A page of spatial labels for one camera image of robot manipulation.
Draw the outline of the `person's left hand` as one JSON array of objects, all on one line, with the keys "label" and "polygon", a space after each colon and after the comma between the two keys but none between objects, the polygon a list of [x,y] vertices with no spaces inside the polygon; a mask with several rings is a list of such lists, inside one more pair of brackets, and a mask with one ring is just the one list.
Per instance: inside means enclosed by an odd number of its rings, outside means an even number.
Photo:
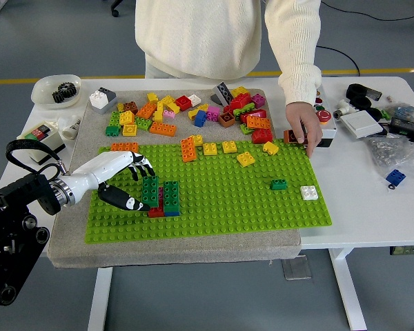
[{"label": "person's left hand", "polygon": [[311,104],[294,102],[286,105],[286,119],[298,143],[307,140],[306,153],[312,157],[314,149],[323,137],[320,122]]}]

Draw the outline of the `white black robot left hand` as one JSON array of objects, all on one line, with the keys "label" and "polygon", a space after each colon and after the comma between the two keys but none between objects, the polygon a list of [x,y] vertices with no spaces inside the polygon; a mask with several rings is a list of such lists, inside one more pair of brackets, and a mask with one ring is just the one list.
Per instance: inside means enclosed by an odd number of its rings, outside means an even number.
[{"label": "white black robot left hand", "polygon": [[139,180],[139,175],[142,177],[155,175],[149,160],[142,154],[131,151],[103,152],[77,168],[72,174],[61,178],[67,186],[68,204],[77,204],[87,191],[96,190],[102,201],[119,209],[149,211],[148,204],[142,203],[127,192],[107,184],[107,180],[126,168],[130,169],[134,181]]}]

